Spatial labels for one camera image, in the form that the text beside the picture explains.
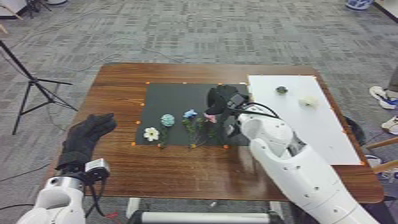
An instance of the shoe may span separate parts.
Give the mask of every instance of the shoe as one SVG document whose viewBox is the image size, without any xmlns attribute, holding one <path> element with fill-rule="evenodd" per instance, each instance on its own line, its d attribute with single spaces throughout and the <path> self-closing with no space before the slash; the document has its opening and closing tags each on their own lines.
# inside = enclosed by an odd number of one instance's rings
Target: shoe
<svg viewBox="0 0 398 224">
<path fill-rule="evenodd" d="M 381 107 L 388 110 L 395 110 L 397 105 L 398 105 L 398 99 L 390 98 L 386 90 L 383 89 L 381 86 L 372 86 L 370 87 L 370 95 L 379 100 Z"/>
<path fill-rule="evenodd" d="M 398 135 L 398 118 L 397 116 L 383 123 L 383 130 L 393 135 Z"/>
<path fill-rule="evenodd" d="M 374 155 L 365 155 L 368 163 L 370 163 L 370 167 L 376 167 L 383 164 L 383 159 L 374 156 Z"/>
</svg>

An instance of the person's foot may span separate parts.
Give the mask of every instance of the person's foot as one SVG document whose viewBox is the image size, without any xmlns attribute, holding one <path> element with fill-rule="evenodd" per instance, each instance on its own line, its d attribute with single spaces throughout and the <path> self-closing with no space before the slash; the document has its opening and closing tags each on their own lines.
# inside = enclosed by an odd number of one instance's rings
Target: person's foot
<svg viewBox="0 0 398 224">
<path fill-rule="evenodd" d="M 370 87 L 370 95 L 379 100 L 381 107 L 388 110 L 393 110 L 398 105 L 398 99 L 388 96 L 386 90 L 381 86 Z"/>
<path fill-rule="evenodd" d="M 393 135 L 398 135 L 398 118 L 397 116 L 383 123 L 383 130 Z"/>
</svg>

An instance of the floor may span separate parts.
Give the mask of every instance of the floor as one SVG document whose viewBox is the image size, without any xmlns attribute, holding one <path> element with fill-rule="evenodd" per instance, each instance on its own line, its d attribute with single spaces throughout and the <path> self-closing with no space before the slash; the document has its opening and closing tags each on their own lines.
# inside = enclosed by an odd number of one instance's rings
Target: floor
<svg viewBox="0 0 398 224">
<path fill-rule="evenodd" d="M 52 10 L 43 9 L 34 19 L 26 15 L 24 21 L 2 21 L 11 34 L 0 34 L 0 39 L 33 73 L 74 82 L 59 94 L 77 107 L 106 63 L 310 65 L 368 139 L 392 137 L 379 126 L 397 111 L 381 109 L 368 88 L 388 85 L 398 65 L 398 26 L 376 7 L 351 11 L 342 0 L 72 0 Z M 0 179 L 50 162 L 75 116 L 52 105 L 24 117 L 18 135 L 11 135 L 26 81 L 0 58 Z M 31 106 L 42 100 L 33 92 Z M 398 158 L 395 147 L 374 153 L 386 160 Z M 0 207 L 34 202 L 43 175 L 45 169 L 0 182 Z M 150 200 L 145 204 L 152 210 L 162 206 L 193 209 L 191 202 L 182 203 Z M 196 203 L 203 206 L 196 209 L 207 210 L 209 202 Z M 233 211 L 267 207 L 226 204 Z M 104 206 L 123 216 L 127 199 L 107 199 Z M 13 223 L 27 209 L 0 211 L 0 223 Z M 95 215 L 93 220 L 111 223 Z"/>
</svg>

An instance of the blue object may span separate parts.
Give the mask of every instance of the blue object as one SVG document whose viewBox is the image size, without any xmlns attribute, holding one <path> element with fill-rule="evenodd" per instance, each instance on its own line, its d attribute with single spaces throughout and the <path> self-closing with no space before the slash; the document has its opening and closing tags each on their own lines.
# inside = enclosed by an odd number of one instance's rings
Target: blue object
<svg viewBox="0 0 398 224">
<path fill-rule="evenodd" d="M 345 6 L 354 10 L 367 10 L 376 0 L 347 0 Z"/>
<path fill-rule="evenodd" d="M 175 125 L 175 123 L 177 123 L 177 121 L 175 121 L 175 116 L 173 116 L 171 114 L 166 114 L 166 115 L 162 116 L 161 121 L 162 121 L 162 125 L 164 125 L 166 127 L 171 127 L 171 126 Z"/>
<path fill-rule="evenodd" d="M 193 117 L 196 117 L 196 115 L 198 115 L 198 112 L 194 111 L 194 109 L 191 109 L 191 110 L 185 112 L 184 117 L 185 117 L 185 118 L 193 118 Z"/>
</svg>

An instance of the green object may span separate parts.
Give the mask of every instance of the green object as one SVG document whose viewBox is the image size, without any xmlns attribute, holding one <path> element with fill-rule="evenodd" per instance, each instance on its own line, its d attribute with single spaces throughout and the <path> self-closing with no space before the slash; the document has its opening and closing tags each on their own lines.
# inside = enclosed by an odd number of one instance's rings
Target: green object
<svg viewBox="0 0 398 224">
<path fill-rule="evenodd" d="M 171 114 L 166 114 L 164 116 L 162 116 L 162 125 L 166 126 L 166 127 L 171 127 L 173 125 L 175 125 L 175 123 L 177 123 L 177 121 L 175 121 L 175 116 L 171 115 Z"/>
<path fill-rule="evenodd" d="M 287 92 L 289 92 L 289 89 L 285 86 L 280 86 L 276 90 L 278 90 L 280 94 L 287 94 Z"/>
</svg>

